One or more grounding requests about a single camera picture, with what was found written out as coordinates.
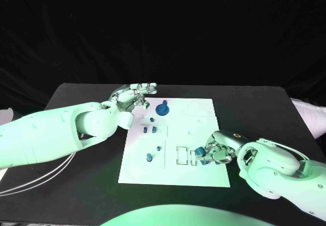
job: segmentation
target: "blue object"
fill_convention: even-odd
[[[151,160],[153,160],[151,154],[147,154],[147,161],[151,161]]]
[[[164,116],[167,115],[169,113],[169,107],[167,107],[167,102],[166,100],[163,100],[163,104],[157,105],[156,107],[156,113],[160,115],[160,116]]]
[[[206,151],[205,151],[205,149],[202,148],[202,147],[199,147],[196,150],[195,150],[195,153],[196,153],[196,155],[206,155]],[[209,163],[209,161],[203,161],[203,160],[200,160],[200,163],[202,163],[202,165],[206,165],[208,163]]]

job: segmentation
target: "paper sheet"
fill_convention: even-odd
[[[229,187],[226,166],[215,162],[203,166],[193,158],[195,149],[205,145],[213,131],[219,130],[212,100],[146,99],[149,109],[136,107],[133,110],[136,118],[127,135],[118,182]],[[166,116],[159,116],[154,109],[163,100],[170,111]]]

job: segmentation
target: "black curtain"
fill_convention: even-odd
[[[0,4],[0,108],[42,110],[63,82],[283,86],[323,102],[323,0]]]

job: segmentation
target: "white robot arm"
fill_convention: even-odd
[[[300,156],[299,161],[288,151]],[[255,142],[228,131],[215,131],[205,148],[196,149],[202,164],[226,164],[237,157],[239,176],[267,198],[281,196],[326,221],[326,164],[309,160],[294,149],[265,139]]]
[[[143,94],[156,92],[156,83],[124,85],[102,103],[36,112],[1,125],[0,169],[58,159],[102,142],[117,126],[130,129],[131,110],[140,105],[147,109]]]

